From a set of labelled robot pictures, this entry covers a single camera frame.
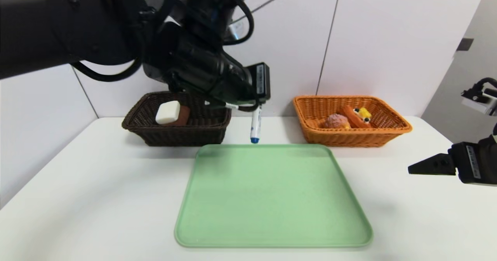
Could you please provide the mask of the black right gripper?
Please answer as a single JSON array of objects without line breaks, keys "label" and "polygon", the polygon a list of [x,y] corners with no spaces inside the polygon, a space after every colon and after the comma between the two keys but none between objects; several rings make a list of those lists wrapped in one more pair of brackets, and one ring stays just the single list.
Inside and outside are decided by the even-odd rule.
[{"label": "black right gripper", "polygon": [[490,135],[477,143],[453,144],[449,154],[439,153],[408,167],[409,174],[455,176],[465,184],[497,185],[497,143]]}]

